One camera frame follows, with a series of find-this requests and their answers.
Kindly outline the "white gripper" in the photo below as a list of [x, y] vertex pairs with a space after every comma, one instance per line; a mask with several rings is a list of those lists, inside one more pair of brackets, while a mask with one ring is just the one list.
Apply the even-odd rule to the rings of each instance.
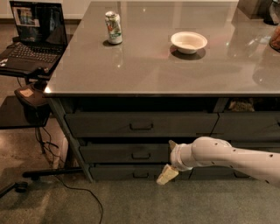
[[192, 150], [190, 144], [176, 144], [174, 141], [169, 141], [171, 149], [170, 161], [171, 165], [167, 164], [157, 178], [159, 185], [165, 185], [170, 180], [179, 175], [179, 171], [185, 172], [192, 169], [188, 162], [192, 161]]

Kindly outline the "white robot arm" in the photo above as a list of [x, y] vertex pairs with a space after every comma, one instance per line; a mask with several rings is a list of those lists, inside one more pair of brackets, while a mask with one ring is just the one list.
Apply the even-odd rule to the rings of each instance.
[[170, 140], [169, 145], [170, 163], [159, 174], [159, 185], [176, 178], [179, 172], [216, 165], [230, 167], [254, 179], [280, 186], [279, 153], [235, 148], [225, 140], [208, 136], [199, 137], [192, 143], [178, 144]]

